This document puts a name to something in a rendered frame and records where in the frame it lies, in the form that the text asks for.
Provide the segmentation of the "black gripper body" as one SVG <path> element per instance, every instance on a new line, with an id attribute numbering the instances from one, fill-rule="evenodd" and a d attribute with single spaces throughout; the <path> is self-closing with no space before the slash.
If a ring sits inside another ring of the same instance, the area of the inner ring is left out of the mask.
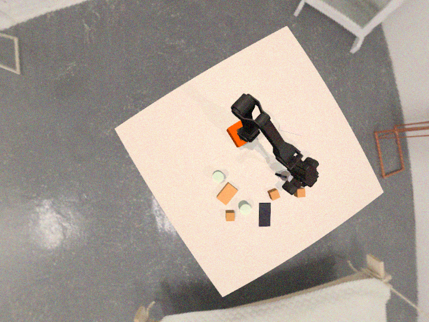
<path id="1" fill-rule="evenodd" d="M 311 157 L 307 157 L 304 162 L 312 165 L 313 167 L 317 168 L 319 166 L 319 163 L 317 162 L 317 160 L 311 158 Z M 296 173 L 291 173 L 290 175 L 293 176 L 292 178 L 292 182 L 286 181 L 283 185 L 282 188 L 290 193 L 291 195 L 294 195 L 297 191 L 297 188 L 301 185 L 300 181 L 297 179 L 297 174 Z"/>

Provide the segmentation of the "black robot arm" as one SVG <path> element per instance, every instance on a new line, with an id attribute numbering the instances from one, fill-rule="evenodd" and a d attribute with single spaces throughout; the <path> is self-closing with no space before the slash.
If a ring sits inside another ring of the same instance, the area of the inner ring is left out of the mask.
<path id="1" fill-rule="evenodd" d="M 252 112 L 255 105 L 260 110 L 260 115 L 253 120 Z M 260 131 L 268 139 L 273 147 L 275 159 L 284 165 L 289 172 L 296 173 L 297 179 L 309 187 L 312 187 L 319 178 L 319 173 L 312 165 L 302 161 L 303 155 L 290 143 L 283 140 L 273 123 L 271 117 L 262 109 L 260 102 L 251 94 L 242 94 L 231 106 L 232 113 L 241 120 L 242 127 L 237 130 L 240 140 L 253 142 Z M 260 129 L 260 130 L 259 130 Z M 297 153 L 296 156 L 294 154 Z"/>

